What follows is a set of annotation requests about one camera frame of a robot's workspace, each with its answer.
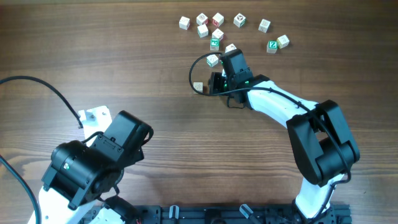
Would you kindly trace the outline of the wooden block blue side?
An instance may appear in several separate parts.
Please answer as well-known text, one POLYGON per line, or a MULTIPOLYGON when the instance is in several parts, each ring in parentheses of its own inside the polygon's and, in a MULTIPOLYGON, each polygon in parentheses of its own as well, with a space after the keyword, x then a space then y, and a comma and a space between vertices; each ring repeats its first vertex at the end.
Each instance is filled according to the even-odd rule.
POLYGON ((203 83, 202 82, 194 82, 193 87, 196 91, 199 91, 200 93, 203 92, 203 83))

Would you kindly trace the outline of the wooden block bee picture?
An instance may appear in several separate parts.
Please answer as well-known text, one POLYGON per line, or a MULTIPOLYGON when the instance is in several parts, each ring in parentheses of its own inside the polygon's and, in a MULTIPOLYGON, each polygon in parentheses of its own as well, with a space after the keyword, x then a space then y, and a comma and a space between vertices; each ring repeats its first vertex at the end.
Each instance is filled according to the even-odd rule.
POLYGON ((190 19, 188 17, 182 16, 179 20, 179 28, 183 30, 188 30, 190 27, 190 19))

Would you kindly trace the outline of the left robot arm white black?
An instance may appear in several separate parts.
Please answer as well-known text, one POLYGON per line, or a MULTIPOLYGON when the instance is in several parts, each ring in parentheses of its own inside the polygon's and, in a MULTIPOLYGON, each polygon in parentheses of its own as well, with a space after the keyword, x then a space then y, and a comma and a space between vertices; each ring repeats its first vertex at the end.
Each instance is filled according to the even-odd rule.
POLYGON ((103 193, 115 189, 124 170, 141 160, 152 127, 127 111, 112 118, 106 106, 78 113, 85 138, 58 145, 42 177, 42 223, 78 223, 103 193))

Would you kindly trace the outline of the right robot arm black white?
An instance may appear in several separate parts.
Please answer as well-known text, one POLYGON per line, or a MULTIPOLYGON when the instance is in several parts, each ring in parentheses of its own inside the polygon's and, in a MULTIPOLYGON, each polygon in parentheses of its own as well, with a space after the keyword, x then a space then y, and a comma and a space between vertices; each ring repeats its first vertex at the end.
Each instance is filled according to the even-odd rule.
POLYGON ((330 208, 336 186, 351 180, 351 167, 360 158, 342 110, 334 101, 304 100, 264 75, 253 75, 239 49, 221 54, 220 61, 223 72, 211 75, 210 95, 234 99, 287 129, 295 163, 303 175, 295 206, 303 221, 318 221, 330 208))

